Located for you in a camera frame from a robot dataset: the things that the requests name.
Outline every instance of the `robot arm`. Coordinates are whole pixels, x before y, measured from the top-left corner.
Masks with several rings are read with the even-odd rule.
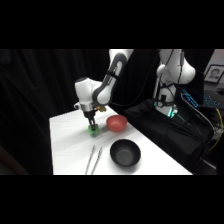
[[[160,113],[172,118],[178,112],[174,105],[176,95],[174,84],[190,83],[196,75],[196,70],[188,64],[182,49],[161,49],[160,58],[162,64],[157,70],[154,98],[158,85],[160,85],[160,91],[155,107]]]
[[[114,90],[124,68],[134,49],[111,49],[110,67],[103,82],[96,82],[89,78],[81,78],[76,81],[75,89],[79,98],[76,109],[82,109],[84,116],[89,119],[92,131],[96,130],[95,112],[97,108],[110,104]]]
[[[82,109],[84,116],[89,119],[92,131],[96,130],[95,112],[110,104],[114,90],[124,68],[134,49],[111,49],[110,66],[103,82],[96,82],[89,78],[81,78],[75,83],[75,89],[79,98],[76,109]],[[195,77],[195,69],[192,68],[181,53],[181,49],[161,49],[160,58],[162,65],[157,70],[157,86],[163,85],[155,108],[164,115],[170,115],[173,110],[173,102],[176,94],[174,83],[187,84]]]

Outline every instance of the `red object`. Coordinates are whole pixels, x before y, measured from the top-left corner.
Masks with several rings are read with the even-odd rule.
[[[114,115],[107,119],[107,127],[113,132],[123,131],[127,123],[127,118],[121,115]]]

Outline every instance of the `white table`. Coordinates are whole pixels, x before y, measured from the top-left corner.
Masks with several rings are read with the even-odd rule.
[[[120,133],[111,132],[106,126],[106,120],[112,115],[116,113],[109,107],[107,112],[97,112],[95,118],[100,131],[95,136],[88,133],[88,119],[82,111],[50,119],[54,175],[84,175],[94,145],[96,151],[89,173],[96,162],[98,151],[103,147],[94,175],[191,175],[132,125],[128,124]],[[141,149],[141,160],[131,169],[118,167],[110,157],[110,147],[119,139],[132,140]]]

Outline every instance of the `black pan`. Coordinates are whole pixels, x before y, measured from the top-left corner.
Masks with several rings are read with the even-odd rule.
[[[141,151],[134,142],[124,139],[116,141],[111,146],[110,155],[117,165],[132,167],[139,162]]]

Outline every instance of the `black background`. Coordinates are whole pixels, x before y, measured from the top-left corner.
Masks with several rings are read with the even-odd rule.
[[[214,49],[184,51],[190,65],[204,72]],[[152,97],[159,58],[148,71],[157,52],[134,51],[113,102],[132,102],[147,75],[135,105]],[[102,81],[108,66],[109,49],[0,49],[0,144],[30,174],[53,174],[49,118],[74,110],[77,79]],[[120,114],[127,109],[111,107]]]

